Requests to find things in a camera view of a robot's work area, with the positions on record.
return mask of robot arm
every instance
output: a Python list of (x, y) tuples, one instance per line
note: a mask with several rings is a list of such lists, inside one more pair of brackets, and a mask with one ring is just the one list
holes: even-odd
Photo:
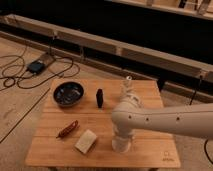
[(129, 149), (134, 129), (213, 139), (213, 104), (144, 109), (137, 95), (128, 91), (112, 112), (115, 151)]

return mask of red object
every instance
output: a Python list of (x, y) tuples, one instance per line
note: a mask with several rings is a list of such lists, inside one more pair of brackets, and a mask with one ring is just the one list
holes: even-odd
[(62, 131), (60, 131), (56, 138), (64, 138), (64, 137), (66, 137), (70, 132), (75, 130), (75, 128), (77, 126), (78, 126), (78, 121), (76, 120), (73, 123), (71, 123), (68, 127), (64, 128)]

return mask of wooden table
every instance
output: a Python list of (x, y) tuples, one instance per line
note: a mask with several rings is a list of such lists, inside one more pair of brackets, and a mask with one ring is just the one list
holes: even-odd
[[(59, 84), (66, 81), (80, 83), (85, 94), (74, 107), (59, 108), (52, 94)], [(180, 161), (171, 134), (137, 130), (129, 152), (119, 154), (112, 150), (110, 113), (119, 102), (121, 85), (122, 80), (54, 80), (26, 164), (46, 167), (179, 168)], [(134, 81), (133, 85), (144, 107), (163, 107), (154, 81)], [(98, 109), (96, 104), (99, 88), (104, 92), (102, 109)], [(79, 121), (79, 129), (63, 140), (56, 139), (58, 132), (75, 120)], [(74, 145), (87, 129), (98, 136), (98, 141), (83, 155)]]

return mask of white sponge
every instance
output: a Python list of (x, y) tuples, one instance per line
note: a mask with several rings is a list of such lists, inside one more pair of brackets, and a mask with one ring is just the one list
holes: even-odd
[(90, 130), (86, 130), (75, 144), (75, 147), (82, 153), (86, 154), (96, 139), (97, 135)]

